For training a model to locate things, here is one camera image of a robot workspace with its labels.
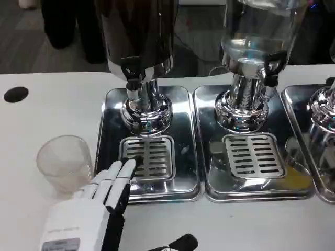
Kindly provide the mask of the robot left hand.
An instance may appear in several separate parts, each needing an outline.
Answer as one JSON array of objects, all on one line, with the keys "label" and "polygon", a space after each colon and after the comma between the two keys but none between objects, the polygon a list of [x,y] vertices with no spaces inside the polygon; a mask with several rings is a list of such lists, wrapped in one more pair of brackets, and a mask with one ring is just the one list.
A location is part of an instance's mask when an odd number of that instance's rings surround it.
[{"label": "robot left hand", "polygon": [[115,161],[71,199],[53,205],[39,250],[118,250],[130,197],[130,181],[143,157]]}]

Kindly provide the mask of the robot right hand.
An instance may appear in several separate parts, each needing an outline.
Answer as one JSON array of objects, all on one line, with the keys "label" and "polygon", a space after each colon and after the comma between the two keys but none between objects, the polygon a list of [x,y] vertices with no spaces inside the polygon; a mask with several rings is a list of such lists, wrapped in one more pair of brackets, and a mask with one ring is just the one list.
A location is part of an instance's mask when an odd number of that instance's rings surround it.
[{"label": "robot right hand", "polygon": [[198,240],[192,234],[185,234],[177,240],[161,247],[156,247],[150,251],[194,251],[198,247]]}]

